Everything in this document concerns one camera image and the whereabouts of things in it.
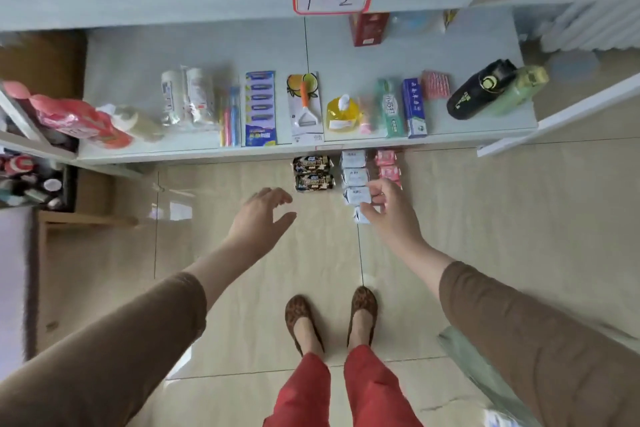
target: fruit illustration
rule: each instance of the fruit illustration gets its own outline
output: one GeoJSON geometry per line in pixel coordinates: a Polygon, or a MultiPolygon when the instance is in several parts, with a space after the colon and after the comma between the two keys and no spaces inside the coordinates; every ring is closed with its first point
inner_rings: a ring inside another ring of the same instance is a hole
{"type": "Polygon", "coordinates": [[[307,94],[309,98],[317,98],[318,79],[313,73],[305,75],[289,75],[287,78],[287,92],[291,96],[300,96],[300,83],[304,80],[307,85],[307,94]]]}

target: peeler with orange handle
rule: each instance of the peeler with orange handle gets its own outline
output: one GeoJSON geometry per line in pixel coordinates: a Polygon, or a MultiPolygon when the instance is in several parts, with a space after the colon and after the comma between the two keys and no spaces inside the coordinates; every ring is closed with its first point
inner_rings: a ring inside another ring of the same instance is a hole
{"type": "Polygon", "coordinates": [[[300,82],[300,99],[302,100],[302,110],[296,120],[299,127],[318,125],[320,119],[309,108],[309,95],[307,93],[307,83],[304,79],[300,82]]]}

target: person's left hand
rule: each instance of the person's left hand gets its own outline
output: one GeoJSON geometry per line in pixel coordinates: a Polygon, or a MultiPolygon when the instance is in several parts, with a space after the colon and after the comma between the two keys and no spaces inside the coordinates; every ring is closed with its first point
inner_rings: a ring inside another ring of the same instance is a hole
{"type": "Polygon", "coordinates": [[[240,208],[225,242],[250,253],[255,261],[260,260],[273,249],[298,216],[290,211],[273,222],[273,210],[292,201],[291,195],[281,187],[262,188],[240,208]]]}

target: shelf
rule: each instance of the shelf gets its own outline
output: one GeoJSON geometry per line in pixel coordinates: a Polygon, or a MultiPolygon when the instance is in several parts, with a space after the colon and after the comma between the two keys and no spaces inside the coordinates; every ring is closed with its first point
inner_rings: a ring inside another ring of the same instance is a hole
{"type": "Polygon", "coordinates": [[[380,135],[362,139],[357,132],[325,131],[326,143],[318,148],[291,144],[285,90],[289,74],[318,71],[320,97],[326,108],[327,102],[345,92],[356,95],[371,89],[379,76],[409,78],[418,76],[424,68],[449,73],[455,88],[501,57],[522,64],[508,9],[467,10],[460,13],[444,35],[430,32],[389,38],[370,48],[353,47],[344,16],[94,30],[89,37],[84,86],[84,97],[92,105],[133,105],[159,118],[163,104],[160,75],[167,69],[180,65],[204,67],[220,80],[230,75],[243,76],[247,71],[273,69],[280,144],[266,148],[220,148],[217,132],[171,133],[154,144],[136,141],[117,150],[83,142],[78,158],[91,164],[218,157],[233,160],[316,149],[408,146],[527,135],[537,126],[531,102],[502,117],[479,114],[458,121],[448,115],[445,101],[441,100],[426,106],[429,135],[424,139],[383,139],[380,135]]]}

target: orange handle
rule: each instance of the orange handle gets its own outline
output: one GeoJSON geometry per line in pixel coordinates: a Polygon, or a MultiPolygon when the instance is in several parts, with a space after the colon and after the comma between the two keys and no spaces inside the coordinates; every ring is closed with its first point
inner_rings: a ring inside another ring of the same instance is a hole
{"type": "Polygon", "coordinates": [[[300,99],[302,99],[302,108],[309,108],[309,95],[307,94],[307,84],[304,80],[300,82],[300,99]]]}

